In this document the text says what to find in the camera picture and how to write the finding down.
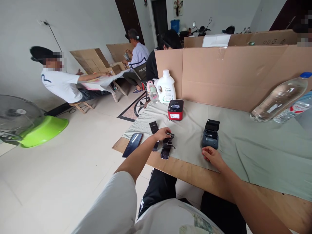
sandal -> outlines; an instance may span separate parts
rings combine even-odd
[[[135,89],[135,90],[133,91],[133,93],[139,93],[139,92],[141,92],[141,91],[143,91],[143,89],[141,89],[141,90]]]

bottle label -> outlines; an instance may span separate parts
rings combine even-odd
[[[301,105],[302,102],[296,102],[295,104],[293,104],[289,110],[292,113],[296,113],[296,114],[300,114],[304,111],[306,111],[307,109],[309,109],[309,107],[304,107],[303,105],[306,105],[305,103],[302,103],[303,105]]]
[[[180,115],[177,115],[177,114],[170,114],[170,118],[172,118],[172,119],[179,119],[179,118],[180,118]]]
[[[267,110],[267,113],[271,113],[274,111],[276,108],[280,107],[282,104],[274,104],[270,109]]]
[[[171,88],[164,87],[163,92],[164,92],[164,96],[162,99],[163,101],[170,102],[171,100],[173,100]]]

white t-shirt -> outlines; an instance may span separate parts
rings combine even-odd
[[[206,215],[177,199],[151,206],[137,221],[136,188],[131,175],[117,172],[73,233],[223,233]]]
[[[144,57],[147,61],[149,55],[150,55],[150,53],[149,53],[149,50],[146,48],[146,46],[142,45],[139,42],[132,51],[132,60],[131,60],[130,64],[141,62]],[[146,61],[143,61],[142,63],[138,63],[136,65],[133,65],[133,67],[136,68],[137,66],[140,66],[141,64],[145,63]]]
[[[77,89],[79,76],[66,72],[51,71],[43,68],[41,81],[45,87],[55,95],[68,103],[78,102],[82,99],[82,93]]]

smartphone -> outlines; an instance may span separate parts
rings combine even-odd
[[[140,144],[143,137],[142,133],[134,133],[123,153],[123,158],[127,158]]]

blue barrel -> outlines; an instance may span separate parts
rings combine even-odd
[[[180,29],[180,20],[179,19],[174,19],[172,21],[170,21],[171,23],[171,29],[174,29],[177,33],[179,33],[179,29]]]

